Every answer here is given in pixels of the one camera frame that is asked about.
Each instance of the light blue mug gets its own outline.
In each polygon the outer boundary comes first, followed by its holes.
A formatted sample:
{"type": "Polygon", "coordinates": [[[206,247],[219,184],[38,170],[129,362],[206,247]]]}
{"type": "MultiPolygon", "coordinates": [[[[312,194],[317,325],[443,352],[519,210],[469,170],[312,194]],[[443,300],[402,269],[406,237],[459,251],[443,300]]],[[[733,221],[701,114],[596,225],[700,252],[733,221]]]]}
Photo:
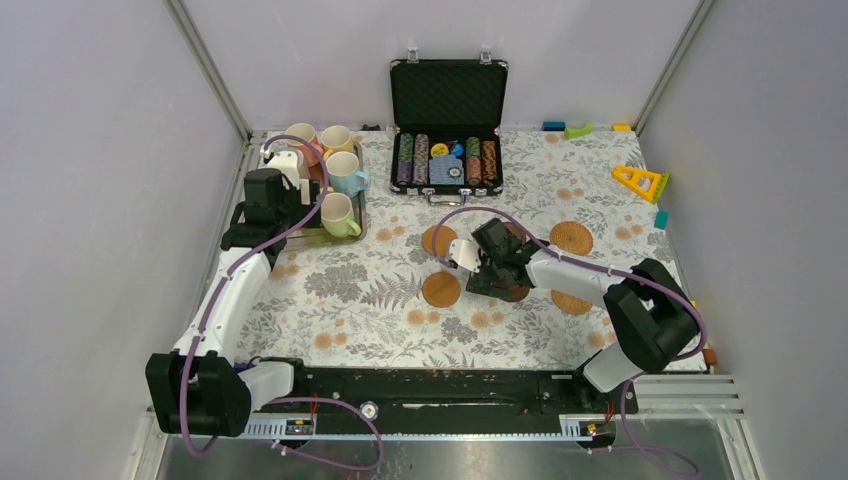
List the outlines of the light blue mug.
{"type": "Polygon", "coordinates": [[[327,159],[330,185],[336,192],[354,197],[371,186],[371,175],[359,169],[359,159],[350,152],[336,152],[327,159]]]}

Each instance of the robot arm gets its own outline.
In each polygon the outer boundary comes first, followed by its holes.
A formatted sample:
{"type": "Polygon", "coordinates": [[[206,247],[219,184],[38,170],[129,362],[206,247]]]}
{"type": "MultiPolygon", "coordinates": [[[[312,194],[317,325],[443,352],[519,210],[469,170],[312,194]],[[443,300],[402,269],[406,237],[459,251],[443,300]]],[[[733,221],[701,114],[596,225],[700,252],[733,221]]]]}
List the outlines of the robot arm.
{"type": "MultiPolygon", "coordinates": [[[[695,320],[666,295],[633,280],[560,261],[536,244],[522,242],[500,220],[489,221],[472,236],[479,246],[477,258],[467,254],[474,250],[467,245],[470,242],[454,240],[451,245],[452,260],[473,272],[468,291],[506,298],[517,286],[546,288],[575,295],[609,312],[618,342],[595,354],[576,372],[599,392],[609,392],[642,371],[660,373],[698,334],[695,320]],[[646,307],[643,302],[652,305],[646,307]]],[[[574,257],[557,247],[549,248],[560,256],[574,257]]],[[[591,259],[579,260],[601,271],[608,269],[591,259]]],[[[645,259],[632,271],[686,298],[660,262],[645,259]]]]}
{"type": "Polygon", "coordinates": [[[287,176],[283,176],[280,168],[262,168],[246,174],[245,201],[237,205],[230,228],[222,237],[221,254],[211,288],[174,349],[166,354],[151,355],[145,368],[156,417],[163,432],[180,431],[180,376],[192,341],[199,334],[203,312],[224,277],[228,277],[228,281],[214,303],[206,329],[200,334],[191,365],[190,378],[196,380],[189,383],[187,392],[190,431],[200,435],[238,436],[244,430],[251,411],[291,392],[294,373],[290,363],[262,362],[237,373],[228,360],[233,357],[235,342],[247,320],[253,299],[268,278],[286,241],[277,242],[262,253],[251,256],[232,275],[228,271],[253,248],[276,238],[309,211],[318,196],[319,185],[315,180],[299,185],[300,190],[287,176]]]}

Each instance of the wooden coaster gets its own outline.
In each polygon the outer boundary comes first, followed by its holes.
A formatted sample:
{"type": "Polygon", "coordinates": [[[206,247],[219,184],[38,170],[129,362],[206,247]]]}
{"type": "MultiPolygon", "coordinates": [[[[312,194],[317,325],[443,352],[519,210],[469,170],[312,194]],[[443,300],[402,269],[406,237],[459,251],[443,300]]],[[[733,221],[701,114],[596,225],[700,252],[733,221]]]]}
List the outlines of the wooden coaster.
{"type": "Polygon", "coordinates": [[[524,235],[524,232],[521,231],[520,228],[516,227],[512,222],[504,222],[504,226],[507,230],[509,230],[513,235],[520,238],[522,242],[527,241],[527,235],[524,235]]]}
{"type": "Polygon", "coordinates": [[[424,280],[421,286],[421,294],[424,300],[436,308],[447,308],[459,300],[462,288],[459,280],[448,272],[437,272],[424,280]]]}
{"type": "Polygon", "coordinates": [[[551,298],[560,310],[570,315],[583,315],[592,309],[592,304],[567,293],[551,290],[551,298]]]}
{"type": "MultiPolygon", "coordinates": [[[[436,229],[436,226],[432,226],[424,232],[424,235],[421,237],[421,246],[424,247],[424,250],[427,251],[430,255],[433,254],[433,231],[436,229]]],[[[450,227],[442,227],[439,229],[439,236],[436,238],[436,249],[439,251],[440,257],[445,257],[448,254],[448,250],[450,249],[450,242],[459,238],[456,235],[456,232],[453,231],[450,227]]]]}
{"type": "Polygon", "coordinates": [[[527,295],[529,295],[529,294],[530,294],[530,287],[520,287],[520,286],[512,287],[511,292],[509,294],[509,297],[505,298],[504,301],[509,302],[509,303],[520,302],[520,301],[524,300],[525,298],[527,298],[527,295]]]}
{"type": "Polygon", "coordinates": [[[588,255],[594,240],[592,232],[577,222],[562,222],[551,229],[551,243],[574,255],[588,255]]]}

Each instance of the teal block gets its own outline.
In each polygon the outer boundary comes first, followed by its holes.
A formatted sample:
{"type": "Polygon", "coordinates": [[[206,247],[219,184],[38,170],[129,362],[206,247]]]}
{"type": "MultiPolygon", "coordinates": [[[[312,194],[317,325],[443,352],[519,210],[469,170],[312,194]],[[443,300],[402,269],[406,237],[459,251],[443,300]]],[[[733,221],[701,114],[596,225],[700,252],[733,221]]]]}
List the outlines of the teal block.
{"type": "Polygon", "coordinates": [[[657,212],[657,218],[654,220],[654,226],[661,230],[665,230],[666,225],[668,225],[668,212],[660,210],[657,212]]]}

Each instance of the green block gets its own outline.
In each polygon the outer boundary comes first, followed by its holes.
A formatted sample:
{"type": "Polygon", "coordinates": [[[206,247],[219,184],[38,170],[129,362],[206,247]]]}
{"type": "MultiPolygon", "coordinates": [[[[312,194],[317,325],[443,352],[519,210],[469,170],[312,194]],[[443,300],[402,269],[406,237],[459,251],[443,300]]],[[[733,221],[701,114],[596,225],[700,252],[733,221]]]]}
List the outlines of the green block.
{"type": "Polygon", "coordinates": [[[571,128],[568,127],[565,129],[565,138],[569,140],[573,140],[577,137],[582,137],[583,135],[589,135],[592,133],[592,124],[587,123],[583,128],[571,128]]]}

